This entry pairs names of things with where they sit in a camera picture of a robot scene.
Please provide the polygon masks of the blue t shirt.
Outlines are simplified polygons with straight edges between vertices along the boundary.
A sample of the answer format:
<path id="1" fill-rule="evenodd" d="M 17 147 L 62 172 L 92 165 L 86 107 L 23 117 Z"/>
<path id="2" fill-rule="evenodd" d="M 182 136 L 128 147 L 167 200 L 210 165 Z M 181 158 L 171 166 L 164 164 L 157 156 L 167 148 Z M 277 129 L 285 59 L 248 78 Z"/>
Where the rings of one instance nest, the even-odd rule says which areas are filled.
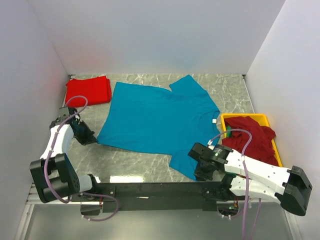
<path id="1" fill-rule="evenodd" d="M 220 132 L 220 110 L 191 75 L 169 89 L 117 82 L 108 117 L 97 137 L 101 145 L 170 155 L 169 167 L 195 180 L 197 161 L 188 153 Z"/>

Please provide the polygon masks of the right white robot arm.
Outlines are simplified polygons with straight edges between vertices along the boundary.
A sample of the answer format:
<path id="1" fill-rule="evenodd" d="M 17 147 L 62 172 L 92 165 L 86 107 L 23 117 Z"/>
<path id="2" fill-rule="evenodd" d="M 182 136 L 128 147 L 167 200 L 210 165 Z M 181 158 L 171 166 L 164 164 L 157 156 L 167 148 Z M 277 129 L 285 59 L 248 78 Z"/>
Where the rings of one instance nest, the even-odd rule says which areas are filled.
<path id="1" fill-rule="evenodd" d="M 220 144 L 195 143 L 188 156 L 197 162 L 195 178 L 206 183 L 206 199 L 226 202 L 248 196 L 277 203 L 296 216 L 306 215 L 313 187 L 302 168 L 270 165 Z"/>

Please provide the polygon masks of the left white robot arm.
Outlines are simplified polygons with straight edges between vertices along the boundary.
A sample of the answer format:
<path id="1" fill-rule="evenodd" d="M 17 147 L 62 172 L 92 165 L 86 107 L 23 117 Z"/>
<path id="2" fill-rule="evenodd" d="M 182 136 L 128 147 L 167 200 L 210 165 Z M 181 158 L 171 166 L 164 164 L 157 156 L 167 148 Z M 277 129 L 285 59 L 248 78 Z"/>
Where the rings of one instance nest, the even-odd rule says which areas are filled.
<path id="1" fill-rule="evenodd" d="M 78 176 L 68 158 L 72 139 L 83 146 L 97 142 L 95 132 L 76 116 L 78 114 L 73 107 L 59 109 L 59 116 L 49 126 L 50 139 L 44 153 L 29 165 L 33 183 L 43 203 L 55 201 L 57 196 L 63 200 L 91 191 L 97 183 L 91 174 Z"/>

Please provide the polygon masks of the green t shirt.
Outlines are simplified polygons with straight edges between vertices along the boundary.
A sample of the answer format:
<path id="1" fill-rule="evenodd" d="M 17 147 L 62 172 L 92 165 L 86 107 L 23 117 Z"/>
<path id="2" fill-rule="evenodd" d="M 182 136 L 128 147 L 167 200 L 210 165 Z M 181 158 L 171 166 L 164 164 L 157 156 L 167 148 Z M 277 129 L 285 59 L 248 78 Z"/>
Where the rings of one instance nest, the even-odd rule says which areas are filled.
<path id="1" fill-rule="evenodd" d="M 230 126 L 227 126 L 226 127 L 226 138 L 231 138 L 232 137 L 232 131 L 231 131 L 231 127 Z"/>

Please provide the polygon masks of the black base beam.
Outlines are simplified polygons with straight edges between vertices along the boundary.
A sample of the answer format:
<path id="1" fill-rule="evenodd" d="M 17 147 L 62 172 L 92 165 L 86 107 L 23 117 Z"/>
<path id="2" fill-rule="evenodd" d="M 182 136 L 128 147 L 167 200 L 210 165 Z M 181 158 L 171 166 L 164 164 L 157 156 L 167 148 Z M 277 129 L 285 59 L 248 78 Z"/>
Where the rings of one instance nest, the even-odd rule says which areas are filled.
<path id="1" fill-rule="evenodd" d="M 217 202 L 244 200 L 230 184 L 217 181 L 98 183 L 90 193 L 114 197 L 120 211 L 194 210 L 215 211 Z"/>

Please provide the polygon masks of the folded red t shirt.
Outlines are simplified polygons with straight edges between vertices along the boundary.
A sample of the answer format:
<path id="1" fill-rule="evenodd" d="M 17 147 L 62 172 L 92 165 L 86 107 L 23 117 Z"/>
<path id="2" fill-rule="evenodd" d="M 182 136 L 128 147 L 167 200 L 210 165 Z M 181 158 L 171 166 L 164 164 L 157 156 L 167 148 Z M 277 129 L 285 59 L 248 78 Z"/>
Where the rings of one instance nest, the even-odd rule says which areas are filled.
<path id="1" fill-rule="evenodd" d="M 110 80 L 106 76 L 98 76 L 88 79 L 71 79 L 66 84 L 65 104 L 72 108 L 83 107 L 86 101 L 75 96 L 84 96 L 88 100 L 88 106 L 109 103 L 112 99 Z"/>

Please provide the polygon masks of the dark red t shirt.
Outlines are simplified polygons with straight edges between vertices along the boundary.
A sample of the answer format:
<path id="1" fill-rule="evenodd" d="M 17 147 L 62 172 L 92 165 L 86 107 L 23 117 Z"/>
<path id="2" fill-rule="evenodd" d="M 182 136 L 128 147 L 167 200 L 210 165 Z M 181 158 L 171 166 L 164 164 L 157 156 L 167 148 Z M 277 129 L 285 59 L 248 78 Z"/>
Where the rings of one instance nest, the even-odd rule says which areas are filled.
<path id="1" fill-rule="evenodd" d="M 249 140 L 249 135 L 235 129 L 246 130 L 251 133 L 252 139 L 244 154 L 250 158 L 259 160 L 273 166 L 279 166 L 272 140 L 276 133 L 267 125 L 259 123 L 251 116 L 234 116 L 224 120 L 225 127 L 234 131 L 228 133 L 228 137 L 222 139 L 222 144 L 241 152 Z"/>

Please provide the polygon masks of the aluminium frame rail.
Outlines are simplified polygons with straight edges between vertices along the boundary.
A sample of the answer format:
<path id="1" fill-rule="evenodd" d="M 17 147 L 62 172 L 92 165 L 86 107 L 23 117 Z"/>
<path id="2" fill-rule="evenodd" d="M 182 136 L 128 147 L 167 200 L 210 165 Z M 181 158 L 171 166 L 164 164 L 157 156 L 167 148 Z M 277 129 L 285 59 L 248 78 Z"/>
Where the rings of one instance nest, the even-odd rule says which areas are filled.
<path id="1" fill-rule="evenodd" d="M 280 200 L 275 196 L 275 191 L 269 187 L 266 189 L 260 190 L 258 187 L 261 185 L 256 182 L 251 182 L 249 185 L 249 201 L 250 202 L 257 202 L 258 199 L 261 199 L 262 202 L 266 203 L 277 203 L 281 204 Z M 36 190 L 35 185 L 32 183 L 28 197 L 26 200 L 27 204 L 42 204 L 38 192 Z"/>

